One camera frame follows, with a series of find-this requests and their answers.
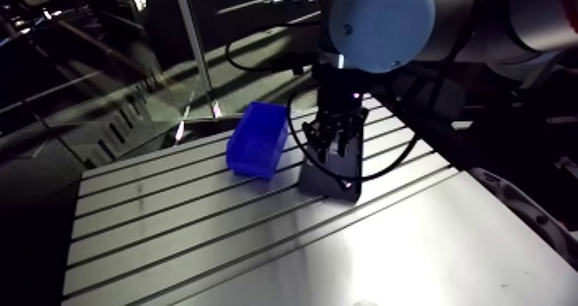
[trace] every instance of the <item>metal pole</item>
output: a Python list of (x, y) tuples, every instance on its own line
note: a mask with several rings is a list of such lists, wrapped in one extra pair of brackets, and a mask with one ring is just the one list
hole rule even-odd
[(179, 8), (181, 9), (182, 20), (184, 21), (185, 29), (187, 30), (188, 41), (193, 49), (194, 60), (199, 69), (200, 84), (205, 88), (205, 96), (208, 105), (210, 106), (212, 117), (215, 119), (216, 114), (213, 108), (215, 107), (214, 104), (217, 103), (213, 103), (211, 96), (209, 95), (209, 92), (212, 90), (211, 78), (209, 77), (209, 72), (206, 68), (203, 46), (200, 43), (199, 34), (197, 33), (198, 28), (193, 17), (193, 11), (191, 10), (189, 0), (178, 0), (178, 2)]

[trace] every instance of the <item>metal worktable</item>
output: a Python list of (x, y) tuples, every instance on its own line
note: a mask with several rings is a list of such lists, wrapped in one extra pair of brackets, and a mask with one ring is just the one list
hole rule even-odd
[[(371, 174), (413, 132), (364, 105)], [(271, 181), (228, 171), (230, 135), (83, 174), (63, 305), (578, 305), (575, 271), (423, 141), (345, 205), (297, 190), (290, 138)]]

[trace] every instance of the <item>blue plastic bin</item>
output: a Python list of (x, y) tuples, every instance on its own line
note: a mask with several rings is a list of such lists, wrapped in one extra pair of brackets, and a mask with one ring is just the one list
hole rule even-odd
[(252, 102), (227, 143), (227, 166), (271, 179), (287, 140), (285, 107)]

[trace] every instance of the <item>cable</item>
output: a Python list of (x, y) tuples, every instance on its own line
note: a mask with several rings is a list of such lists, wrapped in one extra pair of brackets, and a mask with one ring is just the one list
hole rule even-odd
[(231, 45), (233, 43), (235, 43), (236, 41), (239, 41), (242, 38), (247, 38), (252, 34), (257, 34), (257, 33), (260, 33), (262, 31), (266, 31), (266, 30), (269, 30), (272, 28), (302, 28), (302, 27), (317, 26), (319, 24), (320, 24), (319, 21), (312, 21), (312, 22), (295, 22), (295, 23), (276, 23), (276, 24), (270, 24), (267, 26), (260, 26), (258, 28), (249, 30), (248, 32), (241, 34), (241, 35), (237, 36), (235, 39), (231, 40), (227, 44), (227, 46), (224, 47), (224, 57), (227, 59), (227, 61), (231, 65), (233, 65), (233, 67), (235, 67), (239, 70), (253, 71), (253, 72), (276, 71), (276, 68), (273, 67), (272, 65), (265, 66), (265, 67), (247, 67), (247, 66), (243, 66), (243, 65), (236, 63), (231, 58)]
[[(470, 12), (470, 16), (468, 17), (468, 20), (465, 23), (461, 34), (456, 39), (456, 42), (453, 44), (452, 49), (450, 50), (450, 53), (444, 59), (444, 62), (440, 68), (440, 72), (438, 73), (437, 77), (435, 78), (435, 81), (433, 82), (434, 86), (432, 87), (432, 92), (429, 95), (429, 98), (427, 100), (427, 105), (426, 105), (426, 110), (428, 110), (429, 112), (432, 112), (434, 110), (435, 103), (438, 100), (438, 97), (440, 96), (441, 87), (443, 86), (444, 81), (446, 80), (446, 76), (448, 75), (449, 70), (452, 67), (453, 62), (455, 61), (459, 52), (467, 45), (467, 43), (470, 40), (470, 37), (472, 36), (474, 30), (476, 29), (477, 18), (479, 17), (479, 13), (480, 13), (481, 7), (482, 7), (481, 1), (482, 0), (475, 0), (474, 1), (474, 4), (473, 4), (471, 12)], [(352, 182), (370, 181), (370, 180), (376, 179), (378, 177), (381, 177), (385, 174), (388, 174), (391, 170), (397, 168), (403, 162), (403, 160), (405, 160), (405, 158), (407, 158), (407, 156), (409, 155), (411, 150), (414, 149), (415, 144), (417, 144), (417, 141), (420, 139), (420, 137), (418, 137), (417, 134), (414, 134), (414, 136), (411, 138), (411, 140), (409, 140), (408, 145), (405, 147), (405, 150), (403, 150), (401, 155), (399, 155), (396, 158), (396, 160), (394, 162), (392, 162), (389, 166), (385, 167), (381, 171), (378, 171), (377, 173), (370, 174), (368, 176), (356, 176), (356, 177), (345, 176), (342, 174), (336, 174), (333, 171), (325, 168), (325, 166), (323, 166), (320, 162), (318, 162), (317, 159), (315, 157), (313, 157), (309, 153), (309, 151), (307, 151), (307, 149), (303, 146), (303, 144), (301, 144), (301, 141), (299, 141), (299, 139), (297, 137), (297, 134), (295, 132), (295, 128), (293, 127), (293, 123), (291, 120), (291, 104), (292, 104), (292, 101), (297, 96), (297, 94), (300, 93), (301, 91), (303, 91), (303, 90), (294, 91), (291, 95), (289, 95), (289, 98), (287, 99), (286, 117), (287, 117), (287, 124), (289, 125), (289, 130), (291, 131), (291, 135), (293, 136), (293, 139), (295, 140), (295, 143), (297, 144), (297, 146), (301, 149), (301, 151), (303, 151), (303, 154), (306, 157), (306, 159), (308, 159), (319, 170), (321, 170), (325, 174), (328, 174), (329, 176), (331, 176), (332, 178), (334, 178), (338, 182), (340, 182), (340, 181), (352, 181)]]

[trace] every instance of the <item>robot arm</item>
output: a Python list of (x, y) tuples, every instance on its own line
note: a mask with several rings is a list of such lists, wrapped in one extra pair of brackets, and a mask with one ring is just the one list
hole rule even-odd
[(354, 165), (347, 147), (361, 137), (367, 116), (361, 95), (371, 89), (374, 74), (412, 60), (446, 61), (427, 103), (431, 110), (451, 62), (533, 60), (578, 45), (577, 23), (575, 0), (322, 0), (320, 60), (313, 67), (319, 111), (314, 122), (303, 125), (305, 155), (338, 181), (385, 174), (417, 137), (382, 172), (360, 177), (347, 168), (336, 170)]
[(444, 59), (475, 7), (480, 15), (457, 61), (513, 64), (578, 45), (576, 0), (322, 1), (322, 49), (371, 73)]

